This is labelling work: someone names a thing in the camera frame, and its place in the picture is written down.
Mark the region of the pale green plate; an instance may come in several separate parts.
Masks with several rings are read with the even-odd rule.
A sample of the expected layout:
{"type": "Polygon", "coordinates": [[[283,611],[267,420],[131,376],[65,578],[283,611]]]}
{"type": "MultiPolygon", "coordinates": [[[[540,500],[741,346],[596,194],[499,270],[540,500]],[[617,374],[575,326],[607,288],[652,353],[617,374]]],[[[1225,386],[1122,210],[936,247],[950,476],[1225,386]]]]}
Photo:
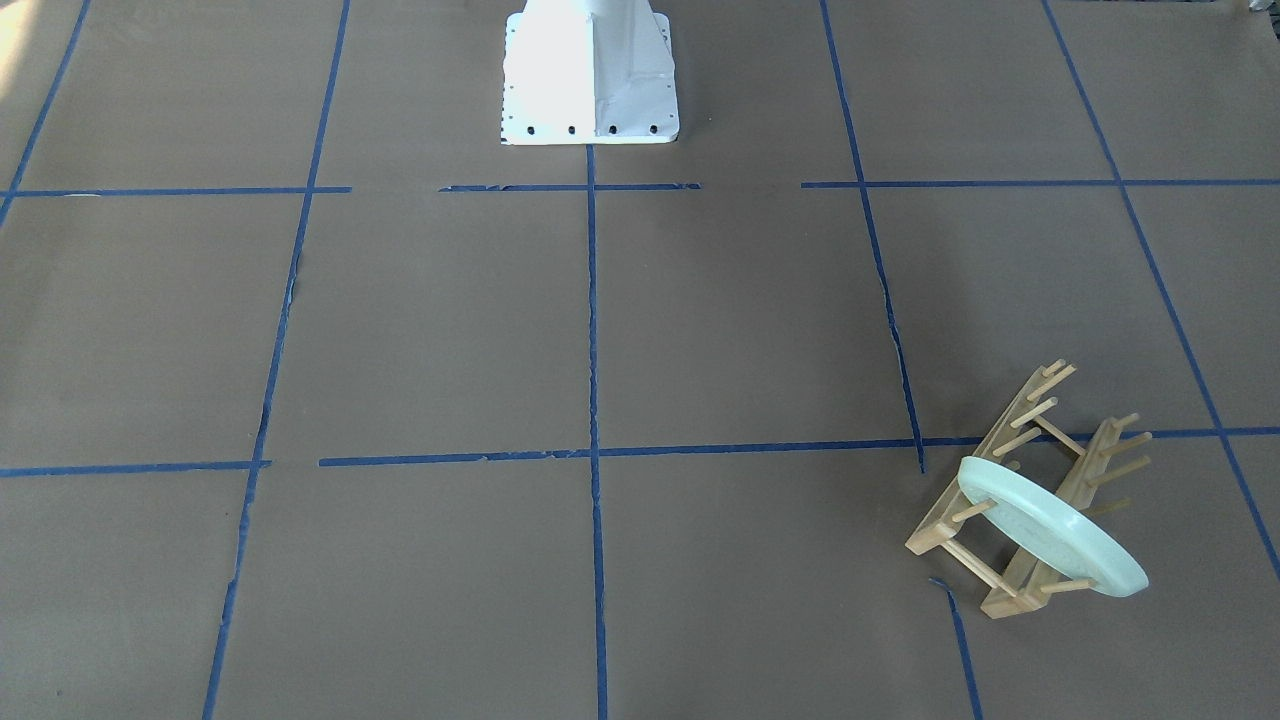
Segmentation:
{"type": "Polygon", "coordinates": [[[1149,585],[1143,566],[1115,538],[1018,471],[970,456],[960,461],[956,480],[989,524],[1070,582],[1119,598],[1149,585]]]}

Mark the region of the wooden dish rack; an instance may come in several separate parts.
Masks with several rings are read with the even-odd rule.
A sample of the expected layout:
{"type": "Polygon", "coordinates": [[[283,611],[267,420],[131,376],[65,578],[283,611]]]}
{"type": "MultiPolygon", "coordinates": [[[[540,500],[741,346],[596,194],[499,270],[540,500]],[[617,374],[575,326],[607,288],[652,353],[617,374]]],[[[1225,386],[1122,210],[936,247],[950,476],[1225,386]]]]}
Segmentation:
{"type": "Polygon", "coordinates": [[[980,611],[991,619],[1014,618],[1046,607],[1056,594],[1089,591],[1126,598],[1146,591],[1149,577],[1138,560],[1091,516],[1100,487],[1149,464],[1114,459],[1152,439],[1142,432],[1123,434],[1139,414],[1107,416],[1087,441],[1076,441],[1047,416],[1059,405],[1052,392],[1075,366],[1059,359],[1037,368],[1009,401],[998,420],[957,470],[931,510],[908,537],[906,548],[922,556],[942,550],[989,593],[980,611]],[[1050,489],[1021,474],[1014,452],[1033,439],[1062,446],[1073,464],[1050,489]],[[1014,546],[1002,569],[991,566],[960,539],[975,519],[988,521],[1014,546]]]}

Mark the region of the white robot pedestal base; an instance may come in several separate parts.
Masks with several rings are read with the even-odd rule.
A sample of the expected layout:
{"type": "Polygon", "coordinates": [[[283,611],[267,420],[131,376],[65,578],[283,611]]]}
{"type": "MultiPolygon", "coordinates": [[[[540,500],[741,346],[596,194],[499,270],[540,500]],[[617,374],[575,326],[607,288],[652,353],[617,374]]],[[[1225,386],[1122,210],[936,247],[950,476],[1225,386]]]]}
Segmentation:
{"type": "Polygon", "coordinates": [[[500,142],[672,143],[669,18],[649,1],[527,1],[504,28],[500,142]]]}

